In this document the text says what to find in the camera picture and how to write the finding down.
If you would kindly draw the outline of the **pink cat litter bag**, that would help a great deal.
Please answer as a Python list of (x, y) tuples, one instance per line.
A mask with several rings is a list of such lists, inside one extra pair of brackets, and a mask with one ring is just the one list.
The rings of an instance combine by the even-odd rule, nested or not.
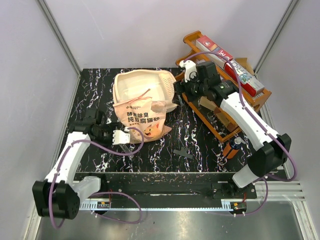
[(147, 93), (113, 105), (119, 121), (129, 128), (131, 144), (159, 140), (172, 130), (165, 125), (166, 102), (154, 101)]

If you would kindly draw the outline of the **black plastic clip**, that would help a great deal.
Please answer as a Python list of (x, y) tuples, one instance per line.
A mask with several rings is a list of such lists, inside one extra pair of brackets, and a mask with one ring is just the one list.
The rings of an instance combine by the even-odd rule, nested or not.
[(188, 153), (188, 149), (185, 147), (181, 147), (181, 149), (174, 149), (173, 153), (184, 158), (193, 159), (193, 155)]

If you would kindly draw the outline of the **clear plastic scoop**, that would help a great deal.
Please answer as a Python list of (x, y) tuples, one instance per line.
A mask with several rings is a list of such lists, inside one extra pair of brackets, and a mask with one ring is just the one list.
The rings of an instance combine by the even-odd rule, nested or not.
[(134, 157), (132, 151), (127, 147), (126, 144), (120, 144), (119, 146), (121, 147), (125, 157), (128, 157), (129, 159), (132, 159)]

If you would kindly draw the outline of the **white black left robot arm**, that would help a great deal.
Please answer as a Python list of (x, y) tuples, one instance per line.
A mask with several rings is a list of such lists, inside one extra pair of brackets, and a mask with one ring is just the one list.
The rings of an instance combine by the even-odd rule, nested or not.
[(108, 193), (108, 185), (99, 177), (87, 176), (79, 183), (74, 177), (87, 148), (97, 143), (103, 147), (113, 142), (115, 123), (103, 124), (105, 113), (89, 108), (84, 118), (74, 121), (69, 129), (65, 146), (52, 170), (44, 180), (37, 180), (32, 194), (37, 214), (51, 220), (72, 220), (79, 212), (81, 203), (94, 194), (102, 198)]

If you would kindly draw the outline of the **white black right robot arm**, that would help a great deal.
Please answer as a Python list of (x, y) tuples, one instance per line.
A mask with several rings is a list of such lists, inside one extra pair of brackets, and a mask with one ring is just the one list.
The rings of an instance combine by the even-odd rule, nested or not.
[(184, 77), (174, 83), (175, 92), (184, 94), (188, 102), (200, 97), (214, 102), (235, 121), (255, 150), (227, 186), (228, 194), (239, 198), (247, 185), (287, 161), (292, 140), (288, 134), (280, 135), (270, 127), (245, 101), (241, 90), (231, 80), (221, 80), (214, 62), (182, 60), (179, 67), (183, 69)]

